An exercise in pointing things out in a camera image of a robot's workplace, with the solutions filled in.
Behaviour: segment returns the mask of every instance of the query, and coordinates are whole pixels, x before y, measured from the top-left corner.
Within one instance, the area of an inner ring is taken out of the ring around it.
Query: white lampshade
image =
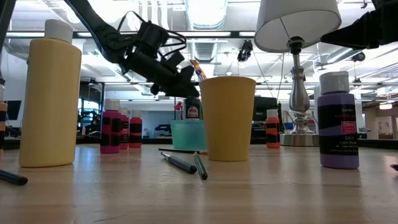
[[[340,25],[336,0],[262,0],[254,42],[263,51],[283,53],[291,37],[301,37],[306,48]]]

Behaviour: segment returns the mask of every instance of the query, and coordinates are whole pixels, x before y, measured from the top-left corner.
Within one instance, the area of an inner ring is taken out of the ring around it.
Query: ribbed paper cup
[[[199,86],[209,159],[248,160],[256,82],[246,77],[217,77]]]

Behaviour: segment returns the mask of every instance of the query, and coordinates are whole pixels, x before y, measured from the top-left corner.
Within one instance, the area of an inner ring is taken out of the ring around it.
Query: orange paint bottle
[[[266,119],[267,147],[280,148],[278,110],[267,110]]]

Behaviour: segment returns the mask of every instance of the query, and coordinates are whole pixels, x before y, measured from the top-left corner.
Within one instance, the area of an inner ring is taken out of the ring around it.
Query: table surface
[[[318,148],[253,146],[246,162],[201,156],[208,180],[171,166],[145,145],[101,155],[76,147],[72,165],[23,169],[5,151],[1,223],[398,223],[398,151],[360,149],[358,170],[322,168]],[[191,154],[174,153],[194,164]]]

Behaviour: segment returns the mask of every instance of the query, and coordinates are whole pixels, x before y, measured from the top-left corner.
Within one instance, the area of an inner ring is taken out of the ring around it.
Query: silver lamp base
[[[319,137],[317,134],[281,134],[280,144],[282,146],[318,147]]]

